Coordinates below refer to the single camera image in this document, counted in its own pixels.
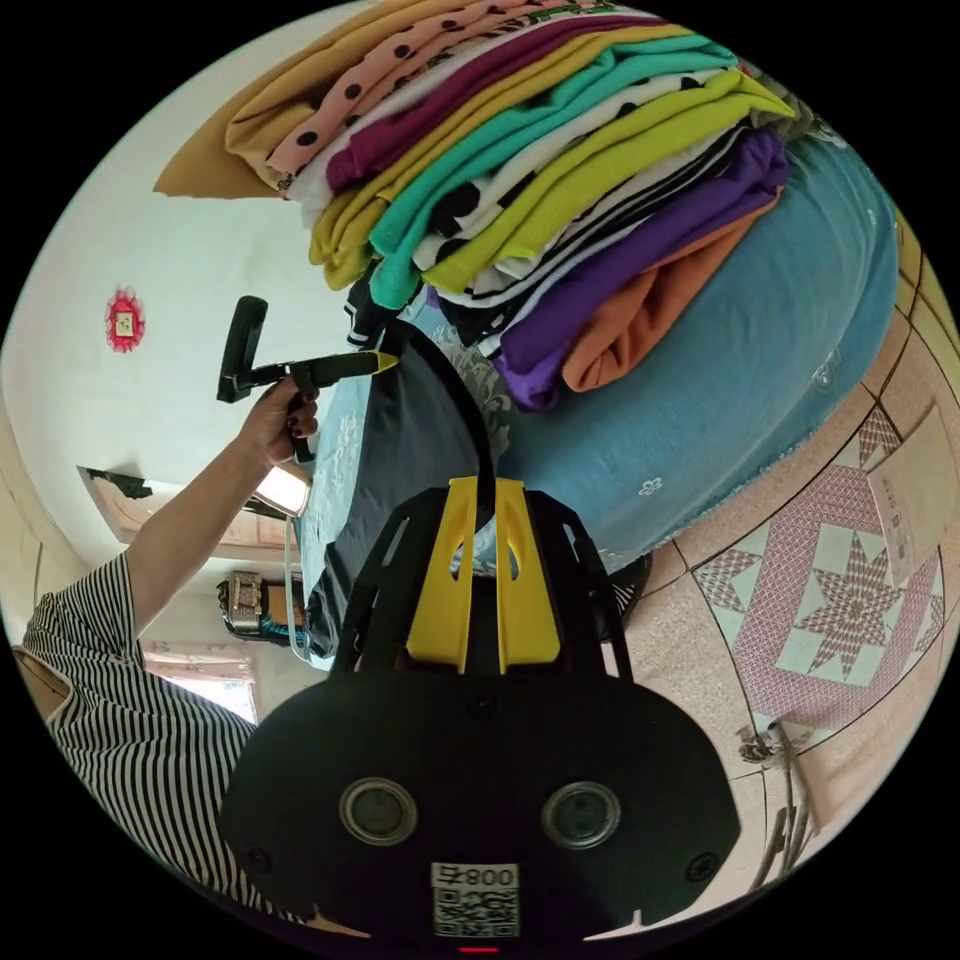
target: purple fabric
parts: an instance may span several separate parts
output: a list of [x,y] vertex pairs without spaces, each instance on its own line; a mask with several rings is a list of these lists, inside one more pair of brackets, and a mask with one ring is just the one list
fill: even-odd
[[600,304],[658,261],[769,203],[789,172],[773,129],[757,130],[741,140],[720,176],[696,184],[558,280],[500,339],[494,365],[517,403],[526,410],[552,407],[563,362]]
[[330,159],[327,166],[330,189],[340,193],[357,180],[389,169],[425,133],[443,123],[481,90],[542,60],[574,37],[620,27],[652,27],[664,22],[590,14],[549,23],[504,43],[458,70],[415,107],[357,131],[350,138],[350,145]]

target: handheld tool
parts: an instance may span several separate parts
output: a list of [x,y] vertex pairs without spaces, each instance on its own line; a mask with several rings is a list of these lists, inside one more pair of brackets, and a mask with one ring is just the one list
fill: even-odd
[[[285,377],[293,377],[299,390],[290,404],[290,412],[293,413],[302,405],[303,396],[313,390],[331,387],[347,377],[374,376],[399,363],[399,358],[392,354],[363,350],[254,367],[253,360],[267,319],[267,309],[267,301],[259,297],[241,297],[237,301],[223,348],[217,384],[217,399],[222,403],[237,403],[249,397],[254,387],[269,386]],[[305,438],[291,435],[291,440],[299,463],[313,460]]]

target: yellow fabric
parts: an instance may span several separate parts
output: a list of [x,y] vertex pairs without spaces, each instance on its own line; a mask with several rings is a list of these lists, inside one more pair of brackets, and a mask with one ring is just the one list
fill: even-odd
[[498,113],[556,86],[614,44],[642,43],[689,33],[685,27],[668,24],[585,34],[487,87],[411,147],[392,167],[365,186],[345,191],[343,202],[324,211],[313,227],[310,262],[324,265],[331,289],[348,287],[363,275],[370,261],[370,232],[389,204],[455,143]]
[[337,78],[387,37],[463,0],[384,0],[345,19],[231,97],[176,152],[153,189],[170,197],[276,197],[269,153]]
[[739,70],[711,77],[700,89],[644,104],[561,154],[486,230],[428,270],[424,279],[441,290],[463,293],[484,267],[508,257],[535,256],[618,183],[733,126],[751,110],[794,115]]

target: paper note on floor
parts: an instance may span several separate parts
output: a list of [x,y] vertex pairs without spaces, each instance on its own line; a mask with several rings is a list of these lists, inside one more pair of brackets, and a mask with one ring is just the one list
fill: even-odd
[[895,587],[933,556],[960,513],[960,476],[940,411],[870,473]]

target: window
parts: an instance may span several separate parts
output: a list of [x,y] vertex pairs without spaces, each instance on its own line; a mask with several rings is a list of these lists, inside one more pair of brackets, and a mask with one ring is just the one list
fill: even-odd
[[257,711],[253,702],[253,684],[244,680],[209,680],[209,679],[183,679],[180,677],[166,677],[170,683],[189,690],[191,693],[200,697],[206,697],[214,703],[219,703],[221,707],[249,720],[250,723],[257,722]]

